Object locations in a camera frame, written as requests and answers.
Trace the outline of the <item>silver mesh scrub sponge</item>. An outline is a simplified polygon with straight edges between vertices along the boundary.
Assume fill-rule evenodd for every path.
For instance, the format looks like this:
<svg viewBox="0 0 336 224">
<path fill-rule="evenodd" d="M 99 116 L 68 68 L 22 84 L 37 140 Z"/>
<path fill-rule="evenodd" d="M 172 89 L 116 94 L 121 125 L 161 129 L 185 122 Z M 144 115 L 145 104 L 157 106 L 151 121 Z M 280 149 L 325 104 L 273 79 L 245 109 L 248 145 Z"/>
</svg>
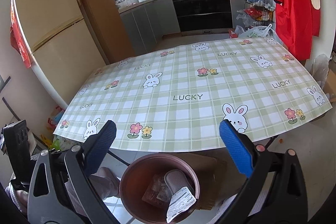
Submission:
<svg viewBox="0 0 336 224">
<path fill-rule="evenodd" d="M 192 194 L 195 194 L 194 188 L 189 183 L 184 172 L 179 169 L 173 169 L 168 171 L 164 175 L 164 181 L 169 190 L 171 191 L 171 195 L 177 193 L 183 187 L 187 187 Z"/>
</svg>

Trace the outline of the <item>grey kitchen cabinets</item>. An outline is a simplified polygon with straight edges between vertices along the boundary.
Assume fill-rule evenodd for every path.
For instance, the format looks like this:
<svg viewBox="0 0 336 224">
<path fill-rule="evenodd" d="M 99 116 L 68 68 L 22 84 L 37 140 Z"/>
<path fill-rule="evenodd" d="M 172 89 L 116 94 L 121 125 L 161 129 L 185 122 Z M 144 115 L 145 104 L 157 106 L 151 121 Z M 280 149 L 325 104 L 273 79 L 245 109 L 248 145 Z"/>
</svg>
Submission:
<svg viewBox="0 0 336 224">
<path fill-rule="evenodd" d="M 137 3 L 120 16 L 137 56 L 153 51 L 165 37 L 181 33 L 173 0 Z"/>
</svg>

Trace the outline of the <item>flower print plastic package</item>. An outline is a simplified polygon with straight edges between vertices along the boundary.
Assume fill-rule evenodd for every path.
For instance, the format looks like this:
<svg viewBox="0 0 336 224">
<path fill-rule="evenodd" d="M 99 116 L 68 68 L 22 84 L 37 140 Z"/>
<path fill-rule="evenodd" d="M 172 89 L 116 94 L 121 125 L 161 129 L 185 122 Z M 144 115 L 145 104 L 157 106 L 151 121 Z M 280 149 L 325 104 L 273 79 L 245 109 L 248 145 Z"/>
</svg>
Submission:
<svg viewBox="0 0 336 224">
<path fill-rule="evenodd" d="M 171 191 L 165 183 L 164 176 L 155 174 L 142 196 L 142 200 L 159 208 L 169 206 Z"/>
</svg>

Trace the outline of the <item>white printed paper wrapper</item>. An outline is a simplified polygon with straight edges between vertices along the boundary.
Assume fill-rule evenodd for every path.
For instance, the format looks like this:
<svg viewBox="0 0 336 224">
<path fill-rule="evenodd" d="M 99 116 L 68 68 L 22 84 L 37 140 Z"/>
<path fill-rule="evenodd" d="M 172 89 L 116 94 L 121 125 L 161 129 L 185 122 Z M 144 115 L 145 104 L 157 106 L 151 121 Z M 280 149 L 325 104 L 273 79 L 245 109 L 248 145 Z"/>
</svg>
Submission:
<svg viewBox="0 0 336 224">
<path fill-rule="evenodd" d="M 167 223 L 171 223 L 178 215 L 188 211 L 196 201 L 197 199 L 187 186 L 173 194 L 166 214 Z"/>
</svg>

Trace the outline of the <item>green plaid bunny tablecloth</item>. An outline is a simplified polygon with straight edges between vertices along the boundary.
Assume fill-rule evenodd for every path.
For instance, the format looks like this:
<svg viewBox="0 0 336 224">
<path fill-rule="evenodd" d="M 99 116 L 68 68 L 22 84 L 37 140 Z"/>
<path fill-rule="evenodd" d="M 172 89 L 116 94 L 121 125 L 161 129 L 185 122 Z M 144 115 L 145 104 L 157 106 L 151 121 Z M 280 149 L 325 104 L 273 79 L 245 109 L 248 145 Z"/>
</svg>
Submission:
<svg viewBox="0 0 336 224">
<path fill-rule="evenodd" d="M 223 120 L 260 141 L 330 109 L 319 84 L 280 43 L 224 39 L 97 69 L 66 108 L 55 135 L 83 142 L 114 121 L 114 149 L 203 151 L 224 146 Z"/>
</svg>

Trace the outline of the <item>white plastic bag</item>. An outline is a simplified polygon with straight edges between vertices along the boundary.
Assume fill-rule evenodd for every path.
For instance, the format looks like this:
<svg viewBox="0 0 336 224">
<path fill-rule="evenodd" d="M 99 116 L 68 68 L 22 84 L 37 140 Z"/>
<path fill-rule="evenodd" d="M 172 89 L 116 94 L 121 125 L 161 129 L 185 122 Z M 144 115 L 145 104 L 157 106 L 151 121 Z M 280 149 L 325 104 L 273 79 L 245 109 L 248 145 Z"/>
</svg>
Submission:
<svg viewBox="0 0 336 224">
<path fill-rule="evenodd" d="M 243 27 L 237 25 L 234 29 L 234 34 L 239 38 L 275 37 L 276 32 L 272 28 L 272 23 L 267 26 L 258 25 L 257 20 L 243 10 L 238 10 L 236 19 L 241 20 L 244 25 Z"/>
</svg>

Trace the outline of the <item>beige refrigerator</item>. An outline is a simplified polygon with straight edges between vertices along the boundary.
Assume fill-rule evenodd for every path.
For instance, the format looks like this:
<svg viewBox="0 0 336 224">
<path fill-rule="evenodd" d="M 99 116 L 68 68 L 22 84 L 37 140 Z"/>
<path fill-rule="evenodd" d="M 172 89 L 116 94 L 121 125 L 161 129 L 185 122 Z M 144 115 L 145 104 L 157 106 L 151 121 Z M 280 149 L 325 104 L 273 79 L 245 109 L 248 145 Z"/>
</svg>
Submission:
<svg viewBox="0 0 336 224">
<path fill-rule="evenodd" d="M 32 70 L 63 109 L 93 71 L 106 65 L 77 0 L 12 0 Z"/>
</svg>

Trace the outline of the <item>red apron on wall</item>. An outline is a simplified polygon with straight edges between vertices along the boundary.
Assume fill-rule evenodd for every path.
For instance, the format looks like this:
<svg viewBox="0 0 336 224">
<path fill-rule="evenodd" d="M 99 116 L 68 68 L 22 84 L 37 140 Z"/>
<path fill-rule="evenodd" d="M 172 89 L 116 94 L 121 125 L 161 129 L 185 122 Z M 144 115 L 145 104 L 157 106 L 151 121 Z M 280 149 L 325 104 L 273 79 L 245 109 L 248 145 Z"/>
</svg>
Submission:
<svg viewBox="0 0 336 224">
<path fill-rule="evenodd" d="M 320 0 L 274 0 L 276 33 L 299 61 L 310 58 L 314 36 L 321 25 Z"/>
</svg>

